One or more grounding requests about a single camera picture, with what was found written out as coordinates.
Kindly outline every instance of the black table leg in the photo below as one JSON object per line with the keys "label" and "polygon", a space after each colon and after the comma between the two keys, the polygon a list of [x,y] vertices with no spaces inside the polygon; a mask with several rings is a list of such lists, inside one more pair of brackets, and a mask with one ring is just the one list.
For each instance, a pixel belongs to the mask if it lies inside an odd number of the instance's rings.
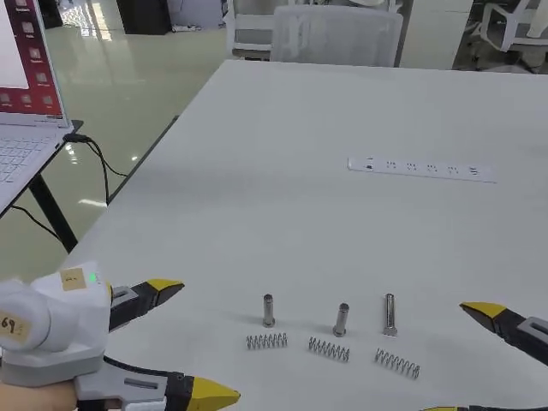
{"label": "black table leg", "polygon": [[61,212],[53,195],[51,195],[51,191],[45,183],[44,177],[42,177],[41,174],[37,174],[28,187],[50,222],[53,231],[55,231],[67,252],[70,253],[73,248],[76,247],[76,244],[78,244],[78,240],[76,240],[76,236],[70,228],[67,219]]}

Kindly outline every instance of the power strip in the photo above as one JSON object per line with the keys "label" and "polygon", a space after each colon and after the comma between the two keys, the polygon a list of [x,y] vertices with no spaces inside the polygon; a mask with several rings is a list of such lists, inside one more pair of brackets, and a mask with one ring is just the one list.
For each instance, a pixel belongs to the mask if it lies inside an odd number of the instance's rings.
{"label": "power strip", "polygon": [[492,170],[489,167],[479,165],[421,164],[414,161],[369,157],[365,160],[349,158],[348,169],[401,176],[445,178],[470,182],[496,182]]}

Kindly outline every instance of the laptop keyboard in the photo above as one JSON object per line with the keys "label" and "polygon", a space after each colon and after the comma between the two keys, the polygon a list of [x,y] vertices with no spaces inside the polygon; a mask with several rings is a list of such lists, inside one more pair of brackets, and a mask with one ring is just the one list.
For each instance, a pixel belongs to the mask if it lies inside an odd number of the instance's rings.
{"label": "laptop keyboard", "polygon": [[49,142],[51,137],[0,137],[0,184],[17,181]]}

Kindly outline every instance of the sticker label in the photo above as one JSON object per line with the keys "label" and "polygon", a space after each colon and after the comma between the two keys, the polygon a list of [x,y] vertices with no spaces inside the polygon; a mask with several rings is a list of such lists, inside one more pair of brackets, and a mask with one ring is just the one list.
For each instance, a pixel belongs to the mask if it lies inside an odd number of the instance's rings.
{"label": "sticker label", "polygon": [[0,337],[7,337],[24,344],[27,341],[31,325],[29,321],[21,317],[0,310]]}
{"label": "sticker label", "polygon": [[84,271],[81,268],[69,268],[62,270],[61,283],[63,290],[73,291],[75,289],[86,289],[86,280],[84,279]]}

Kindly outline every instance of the coil spring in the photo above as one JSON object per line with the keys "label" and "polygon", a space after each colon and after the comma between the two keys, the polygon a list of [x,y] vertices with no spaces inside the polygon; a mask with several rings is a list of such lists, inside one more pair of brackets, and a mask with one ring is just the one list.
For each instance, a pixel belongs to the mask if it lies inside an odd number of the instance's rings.
{"label": "coil spring", "polygon": [[279,334],[264,334],[246,337],[248,349],[287,347],[288,336],[284,332]]}
{"label": "coil spring", "polygon": [[418,364],[410,362],[405,358],[393,355],[392,353],[384,351],[381,348],[377,348],[375,362],[389,368],[390,370],[405,374],[410,378],[417,379],[419,377],[420,366]]}
{"label": "coil spring", "polygon": [[325,355],[326,357],[331,357],[335,360],[341,360],[344,362],[348,362],[348,358],[350,356],[350,348],[344,348],[340,345],[322,341],[316,337],[310,337],[310,340],[308,341],[308,349],[315,353]]}

